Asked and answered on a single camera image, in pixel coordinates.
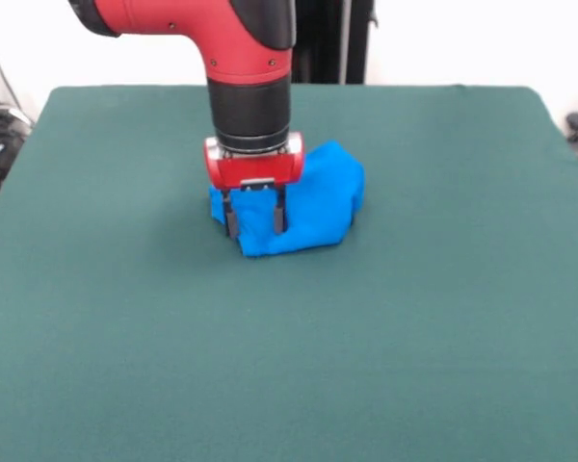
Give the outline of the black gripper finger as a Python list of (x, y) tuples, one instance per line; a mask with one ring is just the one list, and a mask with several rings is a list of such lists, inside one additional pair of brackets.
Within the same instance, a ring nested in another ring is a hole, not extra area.
[(239, 222), (232, 206), (230, 190), (223, 190), (223, 215), (226, 236), (238, 237), (240, 232)]
[(274, 207), (274, 231), (277, 235), (283, 234), (288, 229), (286, 212), (286, 186), (276, 187), (276, 205)]

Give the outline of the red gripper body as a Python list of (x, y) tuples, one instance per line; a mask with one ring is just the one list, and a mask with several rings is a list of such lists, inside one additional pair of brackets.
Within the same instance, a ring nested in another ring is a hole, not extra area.
[(203, 155), (210, 182), (221, 191), (296, 183), (302, 176), (305, 159), (299, 132), (290, 132), (279, 149), (255, 154), (229, 151), (210, 137), (204, 141)]

